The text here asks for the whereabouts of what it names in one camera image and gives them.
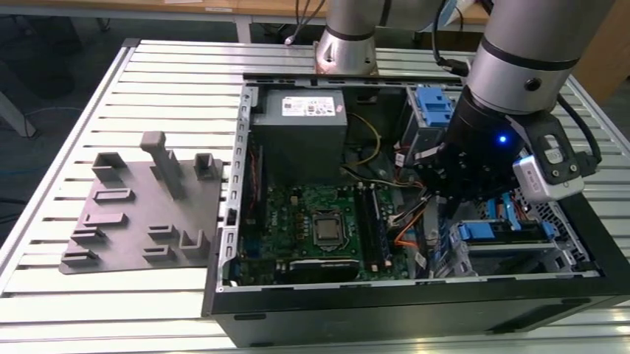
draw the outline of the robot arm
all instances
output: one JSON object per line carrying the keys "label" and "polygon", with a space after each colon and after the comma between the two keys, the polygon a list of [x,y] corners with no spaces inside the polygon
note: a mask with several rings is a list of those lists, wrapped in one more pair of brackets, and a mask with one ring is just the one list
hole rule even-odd
{"label": "robot arm", "polygon": [[325,31],[316,47],[323,74],[371,74],[376,68],[373,30],[424,29],[440,0],[328,0]]}
{"label": "robot arm", "polygon": [[[444,143],[420,162],[445,166],[435,190],[455,202],[516,181],[533,203],[581,191],[597,161],[573,153],[549,111],[612,3],[496,1]],[[532,156],[519,159],[523,146]]]}
{"label": "robot arm", "polygon": [[[444,2],[331,0],[317,71],[372,74],[375,26],[405,27],[403,18],[412,18],[423,29]],[[416,157],[425,186],[453,208],[517,186],[531,202],[583,189],[597,159],[572,151],[549,111],[612,3],[496,0],[444,141]],[[520,159],[523,147],[532,155]]]}

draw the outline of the motherboard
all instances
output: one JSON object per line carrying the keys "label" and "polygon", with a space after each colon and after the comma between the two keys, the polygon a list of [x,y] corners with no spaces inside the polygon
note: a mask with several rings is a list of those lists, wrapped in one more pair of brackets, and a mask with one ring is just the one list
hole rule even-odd
{"label": "motherboard", "polygon": [[385,220],[395,214],[387,186],[269,187],[260,237],[244,242],[242,285],[408,278]]}

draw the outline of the screw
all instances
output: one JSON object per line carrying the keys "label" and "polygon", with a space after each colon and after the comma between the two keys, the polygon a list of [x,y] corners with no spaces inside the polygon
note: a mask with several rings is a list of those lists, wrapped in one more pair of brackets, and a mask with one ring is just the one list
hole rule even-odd
{"label": "screw", "polygon": [[528,90],[528,91],[535,91],[540,88],[540,85],[541,85],[541,81],[540,79],[537,79],[536,77],[533,77],[532,79],[527,80],[525,83],[524,83],[524,89]]}

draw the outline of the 3d printed holder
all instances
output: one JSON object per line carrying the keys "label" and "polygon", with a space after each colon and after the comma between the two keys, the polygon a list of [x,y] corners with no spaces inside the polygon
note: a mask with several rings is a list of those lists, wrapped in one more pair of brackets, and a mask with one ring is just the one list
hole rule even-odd
{"label": "3d printed holder", "polygon": [[161,131],[145,132],[150,162],[100,153],[96,179],[58,270],[64,274],[204,267],[216,236],[222,162],[178,162]]}

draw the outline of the white label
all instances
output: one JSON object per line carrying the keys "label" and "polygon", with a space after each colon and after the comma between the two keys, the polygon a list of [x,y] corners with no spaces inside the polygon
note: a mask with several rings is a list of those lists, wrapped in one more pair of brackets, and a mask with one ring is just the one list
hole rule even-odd
{"label": "white label", "polygon": [[415,262],[420,266],[421,269],[425,268],[425,258],[421,256],[420,252],[416,252],[415,254]]}
{"label": "white label", "polygon": [[533,190],[535,193],[540,192],[540,184],[537,183],[537,178],[535,177],[532,170],[525,171],[525,179],[531,190]]}
{"label": "white label", "polygon": [[404,166],[404,155],[401,153],[397,153],[395,155],[395,165],[397,167],[403,167]]}
{"label": "white label", "polygon": [[333,117],[335,100],[332,97],[284,97],[284,117]]}
{"label": "white label", "polygon": [[230,13],[233,10],[229,7],[205,7],[205,11],[212,13]]}

